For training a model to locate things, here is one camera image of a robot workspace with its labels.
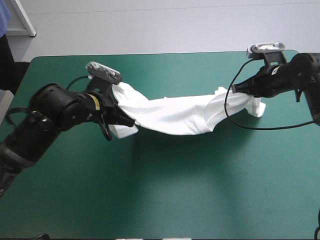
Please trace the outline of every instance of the black cable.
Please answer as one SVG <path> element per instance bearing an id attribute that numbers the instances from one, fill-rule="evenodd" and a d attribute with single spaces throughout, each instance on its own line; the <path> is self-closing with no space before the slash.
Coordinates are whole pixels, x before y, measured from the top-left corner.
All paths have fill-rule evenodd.
<path id="1" fill-rule="evenodd" d="M 293 128 L 298 128 L 298 127 L 302 127 L 305 125 L 309 125 L 309 124 L 314 124 L 315 121 L 308 121 L 308 122 L 304 122 L 304 123 L 300 123 L 300 124 L 296 124 L 296 125 L 290 125 L 290 126 L 278 126 L 278 127 L 250 127 L 250 126 L 243 126 L 239 123 L 237 123 L 236 121 L 234 121 L 228 114 L 228 110 L 227 110 L 227 99 L 228 99 L 228 95 L 229 95 L 229 91 L 232 87 L 232 85 L 234 84 L 235 80 L 237 79 L 237 77 L 239 76 L 239 74 L 241 73 L 242 69 L 250 62 L 254 61 L 255 59 L 250 59 L 249 61 L 246 61 L 239 69 L 239 71 L 237 72 L 237 74 L 234 76 L 233 80 L 231 81 L 229 88 L 226 92 L 225 95 L 225 99 L 224 99 L 224 112 L 226 114 L 226 117 L 235 125 L 237 125 L 240 128 L 243 129 L 250 129 L 250 130 L 282 130 L 282 129 L 293 129 Z"/>
<path id="2" fill-rule="evenodd" d="M 71 88 L 71 86 L 73 84 L 75 84 L 75 82 L 79 81 L 80 79 L 87 79 L 88 76 L 80 76 L 80 77 L 77 77 L 76 79 L 74 79 L 72 82 L 69 83 L 69 85 L 66 87 L 66 90 L 69 90 L 69 88 Z"/>
<path id="3" fill-rule="evenodd" d="M 11 114 L 16 114 L 16 113 L 28 113 L 29 108 L 26 107 L 15 107 L 11 108 L 6 112 L 5 115 L 5 120 L 8 122 L 8 124 L 12 127 L 16 127 L 17 125 L 14 123 L 14 121 L 11 119 L 10 115 Z"/>
<path id="4" fill-rule="evenodd" d="M 314 231 L 314 239 L 318 239 L 318 233 L 320 231 L 320 210 L 318 213 L 318 224 L 319 224 L 319 226 Z"/>

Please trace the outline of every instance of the person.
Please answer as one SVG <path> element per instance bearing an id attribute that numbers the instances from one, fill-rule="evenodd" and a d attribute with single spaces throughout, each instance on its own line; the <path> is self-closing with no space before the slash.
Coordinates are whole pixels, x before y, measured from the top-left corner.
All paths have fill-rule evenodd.
<path id="1" fill-rule="evenodd" d="M 16 94 L 30 63 L 15 62 L 6 33 L 11 13 L 4 0 L 0 0 L 0 89 Z"/>

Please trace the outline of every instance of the blue shirt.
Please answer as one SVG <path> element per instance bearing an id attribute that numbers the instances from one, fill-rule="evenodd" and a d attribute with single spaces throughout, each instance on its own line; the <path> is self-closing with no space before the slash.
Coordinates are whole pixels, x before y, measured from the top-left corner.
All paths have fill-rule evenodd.
<path id="1" fill-rule="evenodd" d="M 4 0 L 0 0 L 0 38 L 2 38 L 8 31 L 8 21 L 11 14 L 5 4 Z"/>

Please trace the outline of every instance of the yellow label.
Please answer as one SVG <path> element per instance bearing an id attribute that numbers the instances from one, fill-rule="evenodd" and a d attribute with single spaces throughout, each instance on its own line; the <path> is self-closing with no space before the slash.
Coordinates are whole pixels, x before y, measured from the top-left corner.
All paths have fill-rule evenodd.
<path id="1" fill-rule="evenodd" d="M 91 95 L 91 94 L 88 94 L 94 101 L 94 104 L 95 104 L 95 110 L 99 111 L 100 110 L 100 102 L 99 100 L 94 96 L 94 95 Z"/>

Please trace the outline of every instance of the table surface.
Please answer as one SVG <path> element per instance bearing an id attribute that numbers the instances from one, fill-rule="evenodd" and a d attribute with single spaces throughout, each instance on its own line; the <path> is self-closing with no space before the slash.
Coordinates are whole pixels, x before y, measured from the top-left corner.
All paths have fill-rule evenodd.
<path id="1" fill-rule="evenodd" d="M 296 53 L 286 51 L 288 61 Z M 26 107 L 43 85 L 66 87 L 87 74 L 89 61 L 120 71 L 155 99 L 212 94 L 246 60 L 245 52 L 37 57 L 11 107 Z M 250 63 L 237 82 L 262 64 Z M 293 91 L 263 102 L 262 118 L 243 110 L 234 119 L 256 127 L 311 119 Z M 78 125 L 16 178 L 0 202 L 0 238 L 312 238 L 320 207 L 318 130 L 253 131 L 224 120 L 196 136 L 140 128 L 107 142 L 98 125 Z M 3 122 L 0 140 L 11 131 Z"/>

